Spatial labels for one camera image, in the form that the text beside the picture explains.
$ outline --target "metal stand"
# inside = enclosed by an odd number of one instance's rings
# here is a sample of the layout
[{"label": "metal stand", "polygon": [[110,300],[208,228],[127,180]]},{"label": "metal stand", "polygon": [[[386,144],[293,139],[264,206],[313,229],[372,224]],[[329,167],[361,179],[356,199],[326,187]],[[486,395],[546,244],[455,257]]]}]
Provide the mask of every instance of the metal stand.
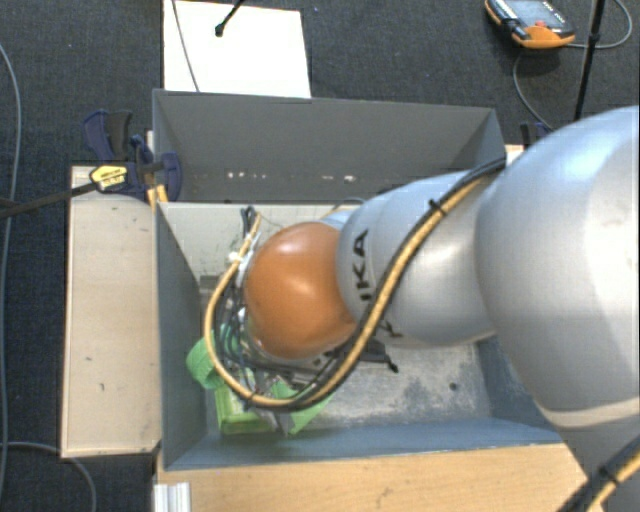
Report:
[{"label": "metal stand", "polygon": [[591,72],[591,63],[593,61],[593,53],[596,50],[596,44],[600,40],[600,22],[602,21],[602,13],[604,11],[605,0],[596,0],[591,19],[591,30],[589,33],[589,41],[582,65],[582,77],[580,78],[580,90],[578,91],[578,101],[576,103],[576,111],[573,117],[574,121],[582,117],[582,107],[584,105],[584,97],[587,92],[587,83],[589,82],[589,73]]},{"label": "metal stand", "polygon": [[224,27],[227,22],[231,19],[231,17],[236,13],[240,6],[245,2],[245,0],[238,0],[234,5],[233,9],[227,14],[226,18],[222,20],[222,23],[216,26],[216,37],[222,37],[224,34]]}]

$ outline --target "gray bin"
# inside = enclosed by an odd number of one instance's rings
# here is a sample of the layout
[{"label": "gray bin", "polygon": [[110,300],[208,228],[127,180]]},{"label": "gray bin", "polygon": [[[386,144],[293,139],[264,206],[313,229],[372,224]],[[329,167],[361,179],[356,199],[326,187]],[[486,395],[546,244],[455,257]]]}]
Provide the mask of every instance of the gray bin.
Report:
[{"label": "gray bin", "polygon": [[202,295],[237,248],[241,205],[264,214],[266,238],[346,196],[367,198],[493,160],[504,152],[493,111],[156,91],[154,135],[156,153],[178,152],[185,178],[181,202],[162,204],[156,215],[165,469],[560,441],[495,339],[394,348],[400,374],[360,365],[290,438],[220,435],[212,397],[185,366],[201,337]]}]

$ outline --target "white paper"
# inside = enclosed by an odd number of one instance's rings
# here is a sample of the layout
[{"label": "white paper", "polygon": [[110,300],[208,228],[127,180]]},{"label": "white paper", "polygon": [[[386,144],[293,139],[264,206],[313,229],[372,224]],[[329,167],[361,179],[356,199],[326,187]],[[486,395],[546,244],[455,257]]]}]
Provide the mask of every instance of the white paper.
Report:
[{"label": "white paper", "polygon": [[[231,5],[178,1],[176,7],[201,92],[311,97],[299,12],[243,6],[216,37]],[[164,87],[196,90],[171,0],[164,1]]]}]

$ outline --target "green object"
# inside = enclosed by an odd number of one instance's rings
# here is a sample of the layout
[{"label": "green object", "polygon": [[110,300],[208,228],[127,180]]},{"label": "green object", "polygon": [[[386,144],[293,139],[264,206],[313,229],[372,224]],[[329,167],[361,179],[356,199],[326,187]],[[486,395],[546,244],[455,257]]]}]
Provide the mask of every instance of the green object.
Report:
[{"label": "green object", "polygon": [[[207,345],[202,338],[191,349],[187,355],[187,368],[191,376],[200,385],[212,390],[216,402],[216,416],[218,418],[218,428],[223,434],[247,434],[273,431],[271,424],[264,418],[252,411],[245,409],[244,402],[227,386],[222,377],[218,375],[213,367]],[[247,370],[249,379],[253,378],[253,373]],[[284,382],[277,382],[271,388],[271,393],[275,398],[288,398],[295,394]],[[288,435],[295,435],[306,427],[309,422],[324,409],[331,400],[331,396],[322,402],[294,413],[279,414],[281,420],[290,420],[287,423],[290,428]]]}]

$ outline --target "dark floor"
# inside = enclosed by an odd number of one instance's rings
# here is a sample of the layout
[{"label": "dark floor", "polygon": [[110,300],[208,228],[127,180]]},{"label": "dark floor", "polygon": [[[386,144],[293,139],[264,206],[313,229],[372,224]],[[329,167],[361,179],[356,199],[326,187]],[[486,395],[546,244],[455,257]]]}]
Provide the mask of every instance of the dark floor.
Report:
[{"label": "dark floor", "polygon": [[[249,5],[303,12],[311,90],[317,97],[468,105],[496,109],[506,142],[519,143],[533,118],[517,98],[511,70],[518,50],[487,21],[482,0],[269,1]],[[584,42],[591,2],[555,5]],[[635,25],[640,4],[627,0]],[[212,20],[212,27],[219,20]],[[607,2],[602,42],[627,25]],[[151,125],[151,89],[162,85],[160,0],[3,0],[0,43],[23,100],[17,200],[67,186],[69,166],[92,155],[79,123],[97,109],[134,112],[132,133]],[[639,31],[596,53],[585,115],[639,102]],[[552,125],[573,118],[583,52],[525,57],[519,75],[531,104]],[[15,106],[0,63],[0,196],[7,196]],[[66,207],[14,219],[10,250],[6,365],[9,439],[58,443],[64,333]],[[54,457],[11,451],[0,510],[89,510],[82,479]],[[98,510],[140,511],[151,503],[149,456],[95,459]]]}]

